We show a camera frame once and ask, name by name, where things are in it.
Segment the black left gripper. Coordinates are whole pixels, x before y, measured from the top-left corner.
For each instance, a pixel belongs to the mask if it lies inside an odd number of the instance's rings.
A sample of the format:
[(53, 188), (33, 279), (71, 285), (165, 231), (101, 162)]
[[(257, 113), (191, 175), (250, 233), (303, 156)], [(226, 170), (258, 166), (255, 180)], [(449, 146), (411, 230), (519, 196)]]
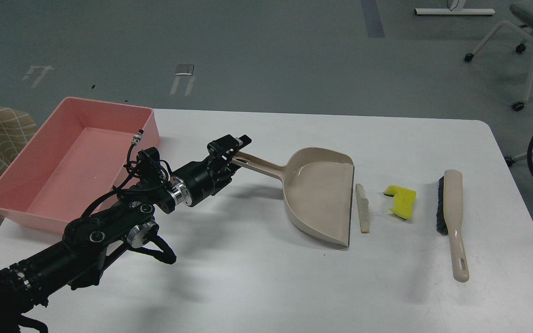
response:
[(252, 143), (247, 135), (224, 136), (207, 145), (209, 156), (176, 169), (172, 178), (188, 190), (185, 205), (194, 207), (209, 196), (215, 196), (232, 181), (235, 166), (231, 164), (238, 150)]

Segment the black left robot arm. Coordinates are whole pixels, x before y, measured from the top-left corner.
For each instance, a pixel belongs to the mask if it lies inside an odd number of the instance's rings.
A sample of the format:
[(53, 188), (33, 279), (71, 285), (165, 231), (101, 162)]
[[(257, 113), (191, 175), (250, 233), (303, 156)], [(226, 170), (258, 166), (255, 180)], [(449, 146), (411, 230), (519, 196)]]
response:
[(25, 314), (47, 306), (49, 296), (65, 286), (98, 286), (105, 270), (127, 251), (174, 264), (176, 254), (158, 234), (156, 208), (169, 214), (180, 203), (193, 207), (216, 195), (239, 168), (233, 158), (252, 141), (225, 135), (207, 145), (206, 158), (172, 171), (155, 147), (131, 159), (142, 135), (133, 137), (128, 150), (125, 180), (68, 223), (61, 241), (0, 269), (0, 333), (19, 333), (22, 327), (46, 333), (47, 325)]

